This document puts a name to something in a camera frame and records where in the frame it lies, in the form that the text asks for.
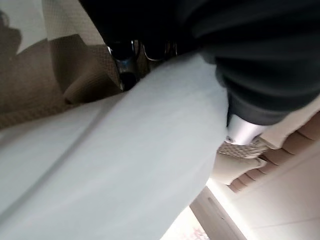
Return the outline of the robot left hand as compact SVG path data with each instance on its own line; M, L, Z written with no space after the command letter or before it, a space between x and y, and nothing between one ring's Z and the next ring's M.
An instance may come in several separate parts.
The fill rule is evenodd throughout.
M227 142L248 145L320 93L317 0L83 0L126 90L134 42L161 62L194 50L228 93Z

